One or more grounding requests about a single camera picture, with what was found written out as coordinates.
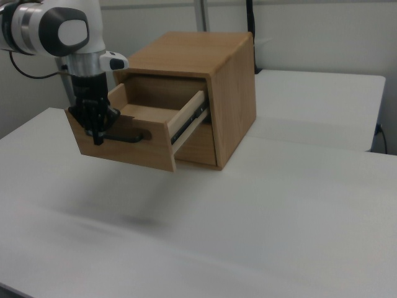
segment wooden drawer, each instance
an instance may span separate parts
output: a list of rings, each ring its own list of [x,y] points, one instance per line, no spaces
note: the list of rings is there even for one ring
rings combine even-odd
[[[109,101],[121,116],[101,146],[66,111],[83,155],[168,171],[176,170],[176,157],[216,166],[212,125],[202,124],[210,115],[204,80],[131,75]]]

